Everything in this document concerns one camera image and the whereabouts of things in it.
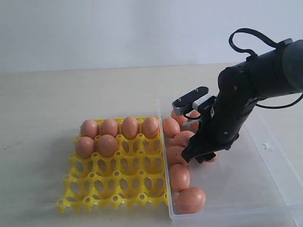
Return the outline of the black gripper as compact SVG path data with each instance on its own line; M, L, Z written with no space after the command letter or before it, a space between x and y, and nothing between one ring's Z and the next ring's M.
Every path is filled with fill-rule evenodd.
M181 156L187 162L194 158L202 163L206 154L229 150L257 102L257 98L218 95L211 109L213 116L190 138Z

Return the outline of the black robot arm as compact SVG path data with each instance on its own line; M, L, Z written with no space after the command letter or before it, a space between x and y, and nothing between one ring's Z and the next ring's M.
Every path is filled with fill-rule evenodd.
M250 61L225 68L218 76L219 93L208 89L185 95L187 105L202 115L199 129L181 155L186 162L211 160L215 152L229 150L258 102L303 92L303 42L297 40Z

